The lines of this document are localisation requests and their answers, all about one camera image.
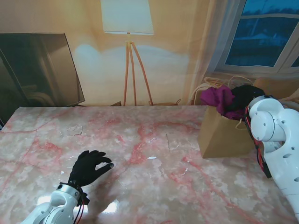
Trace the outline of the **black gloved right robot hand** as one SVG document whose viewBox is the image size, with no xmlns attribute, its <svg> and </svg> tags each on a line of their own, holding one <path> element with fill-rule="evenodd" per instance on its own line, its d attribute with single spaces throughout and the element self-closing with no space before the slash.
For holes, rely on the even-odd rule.
<svg viewBox="0 0 299 224">
<path fill-rule="evenodd" d="M 253 99 L 265 95 L 262 89 L 248 84 L 235 87 L 231 92 L 234 98 L 232 103 L 226 107 L 229 112 L 244 110 Z"/>
</svg>

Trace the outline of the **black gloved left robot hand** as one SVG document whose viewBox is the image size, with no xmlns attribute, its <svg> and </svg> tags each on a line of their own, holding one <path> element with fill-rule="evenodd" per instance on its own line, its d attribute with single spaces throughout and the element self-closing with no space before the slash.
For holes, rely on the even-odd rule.
<svg viewBox="0 0 299 224">
<path fill-rule="evenodd" d="M 98 150 L 82 152 L 75 162 L 68 183 L 79 187 L 87 186 L 114 167 L 106 153 Z"/>
</svg>

